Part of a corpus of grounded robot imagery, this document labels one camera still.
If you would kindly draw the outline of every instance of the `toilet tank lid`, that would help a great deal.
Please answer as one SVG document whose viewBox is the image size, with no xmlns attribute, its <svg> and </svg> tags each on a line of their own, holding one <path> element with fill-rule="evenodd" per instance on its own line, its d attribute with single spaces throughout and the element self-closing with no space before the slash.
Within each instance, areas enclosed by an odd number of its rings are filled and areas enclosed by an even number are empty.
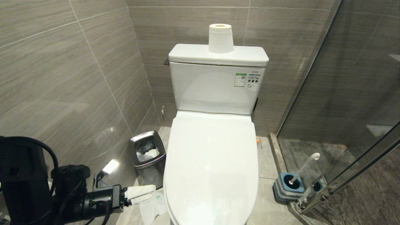
<svg viewBox="0 0 400 225">
<path fill-rule="evenodd" d="M 177 44 L 168 55 L 170 62 L 265 67 L 269 61 L 261 47 L 234 46 L 234 51 L 217 54 L 208 51 L 208 44 Z"/>
</svg>

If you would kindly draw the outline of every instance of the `light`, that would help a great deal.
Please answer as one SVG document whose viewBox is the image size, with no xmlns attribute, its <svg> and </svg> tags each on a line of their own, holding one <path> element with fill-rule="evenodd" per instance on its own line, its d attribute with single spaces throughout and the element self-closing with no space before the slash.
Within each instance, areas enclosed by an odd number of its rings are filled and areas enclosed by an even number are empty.
<svg viewBox="0 0 400 225">
<path fill-rule="evenodd" d="M 112 159 L 109 163 L 107 163 L 107 165 L 102 169 L 102 171 L 105 174 L 110 175 L 119 165 L 120 163 L 117 160 Z"/>
</svg>

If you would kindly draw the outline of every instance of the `tile floor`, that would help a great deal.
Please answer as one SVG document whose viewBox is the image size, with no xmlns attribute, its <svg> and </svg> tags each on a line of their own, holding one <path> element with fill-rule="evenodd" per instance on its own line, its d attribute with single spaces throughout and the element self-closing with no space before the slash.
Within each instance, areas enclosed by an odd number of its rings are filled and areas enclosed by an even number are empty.
<svg viewBox="0 0 400 225">
<path fill-rule="evenodd" d="M 170 127 L 161 127 L 159 134 L 167 150 Z M 275 202 L 272 185 L 278 172 L 276 170 L 268 138 L 259 137 L 262 148 L 258 149 L 258 194 L 252 214 L 247 225 L 301 225 L 287 209 L 286 205 Z M 138 205 L 125 209 L 117 221 L 117 225 L 143 225 Z M 159 215 L 152 225 L 173 225 L 168 213 Z"/>
</svg>

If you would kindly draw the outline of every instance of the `wall tile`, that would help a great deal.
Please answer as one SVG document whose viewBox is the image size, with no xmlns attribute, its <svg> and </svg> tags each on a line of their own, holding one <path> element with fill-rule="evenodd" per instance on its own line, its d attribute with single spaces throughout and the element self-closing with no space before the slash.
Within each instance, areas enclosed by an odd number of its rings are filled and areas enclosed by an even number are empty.
<svg viewBox="0 0 400 225">
<path fill-rule="evenodd" d="M 164 106 L 164 115 L 161 113 L 162 106 Z M 160 125 L 163 127 L 171 127 L 172 121 L 176 117 L 177 109 L 175 104 L 156 103 L 156 110 L 160 118 Z"/>
<path fill-rule="evenodd" d="M 179 43 L 208 44 L 208 26 L 232 25 L 234 44 L 242 45 L 247 8 L 130 7 L 144 64 L 162 65 Z"/>
<path fill-rule="evenodd" d="M 127 9 L 80 22 L 112 92 L 143 65 Z"/>
<path fill-rule="evenodd" d="M 130 130 L 135 132 L 153 103 L 144 66 L 136 71 L 136 73 L 114 93 L 114 96 Z"/>
<path fill-rule="evenodd" d="M 126 7 L 125 0 L 70 0 L 78 19 Z"/>
<path fill-rule="evenodd" d="M 147 131 L 158 131 L 159 129 L 160 122 L 158 120 L 156 108 L 154 104 L 152 104 L 134 135 L 138 135 Z"/>
<path fill-rule="evenodd" d="M 169 66 L 145 65 L 154 102 L 175 104 Z"/>
<path fill-rule="evenodd" d="M 260 46 L 268 68 L 301 72 L 324 33 L 329 11 L 251 8 L 244 45 Z"/>
<path fill-rule="evenodd" d="M 68 1 L 2 1 L 0 46 L 75 20 Z"/>
<path fill-rule="evenodd" d="M 222 6 L 222 7 L 248 7 L 250 0 L 126 0 L 128 6 Z"/>
<path fill-rule="evenodd" d="M 132 156 L 134 150 L 127 146 L 119 158 L 116 158 L 120 165 L 117 169 L 108 175 L 107 184 L 121 184 L 122 187 L 130 187 L 135 184 L 136 172 L 133 166 Z"/>
<path fill-rule="evenodd" d="M 333 6 L 332 0 L 252 0 L 252 7 L 269 7 L 269 8 L 309 8 L 309 9 L 326 9 L 330 10 Z"/>
<path fill-rule="evenodd" d="M 388 16 L 400 16 L 400 1 L 392 0 L 388 8 L 386 9 L 385 15 Z"/>
<path fill-rule="evenodd" d="M 342 2 L 341 9 L 350 12 L 369 12 L 375 14 L 383 14 L 389 6 L 391 0 L 345 0 Z"/>
<path fill-rule="evenodd" d="M 268 137 L 270 133 L 276 133 L 282 115 L 282 112 L 262 111 L 256 107 L 256 111 L 254 112 L 256 135 Z"/>
<path fill-rule="evenodd" d="M 56 151 L 60 165 L 84 164 L 93 175 L 111 159 L 118 159 L 128 145 L 131 133 L 118 106 L 111 96 Z"/>
<path fill-rule="evenodd" d="M 0 68 L 1 135 L 54 149 L 111 95 L 78 23 L 3 47 Z"/>
<path fill-rule="evenodd" d="M 299 82 L 298 73 L 267 71 L 258 94 L 257 109 L 284 112 Z"/>
<path fill-rule="evenodd" d="M 340 73 L 351 68 L 381 19 L 380 15 L 340 11 L 312 71 Z"/>
</svg>

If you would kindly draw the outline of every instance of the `tile wall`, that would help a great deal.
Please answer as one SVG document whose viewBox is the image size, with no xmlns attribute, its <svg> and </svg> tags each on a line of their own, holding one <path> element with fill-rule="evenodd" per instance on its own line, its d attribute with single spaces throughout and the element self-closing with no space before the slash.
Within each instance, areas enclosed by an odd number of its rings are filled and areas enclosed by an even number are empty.
<svg viewBox="0 0 400 225">
<path fill-rule="evenodd" d="M 163 126 L 176 114 L 170 72 L 163 63 L 178 43 L 207 44 L 208 26 L 232 25 L 235 45 L 261 46 L 270 58 L 255 111 L 257 135 L 277 130 L 305 65 L 313 56 L 331 0 L 126 0 L 151 93 Z"/>
<path fill-rule="evenodd" d="M 365 151 L 400 120 L 399 3 L 343 2 L 280 137 Z"/>
<path fill-rule="evenodd" d="M 125 0 L 7 0 L 0 21 L 0 135 L 38 139 L 92 175 L 119 159 L 107 179 L 133 185 L 128 140 L 160 122 Z"/>
</svg>

